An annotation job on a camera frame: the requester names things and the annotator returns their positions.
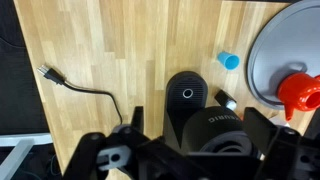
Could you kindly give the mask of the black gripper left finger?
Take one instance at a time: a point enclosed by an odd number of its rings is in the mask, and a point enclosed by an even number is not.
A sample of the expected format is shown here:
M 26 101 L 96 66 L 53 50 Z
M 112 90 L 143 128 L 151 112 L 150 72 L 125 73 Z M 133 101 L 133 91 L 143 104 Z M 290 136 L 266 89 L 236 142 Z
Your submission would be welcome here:
M 144 109 L 142 106 L 136 106 L 134 109 L 131 126 L 142 133 L 144 131 Z

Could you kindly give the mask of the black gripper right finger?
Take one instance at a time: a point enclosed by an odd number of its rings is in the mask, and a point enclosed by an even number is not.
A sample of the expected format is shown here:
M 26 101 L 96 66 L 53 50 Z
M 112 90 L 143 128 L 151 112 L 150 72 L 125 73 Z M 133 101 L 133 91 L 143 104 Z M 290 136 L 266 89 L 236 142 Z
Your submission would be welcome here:
M 243 130 L 251 142 L 266 154 L 278 128 L 254 107 L 247 107 L 244 112 Z

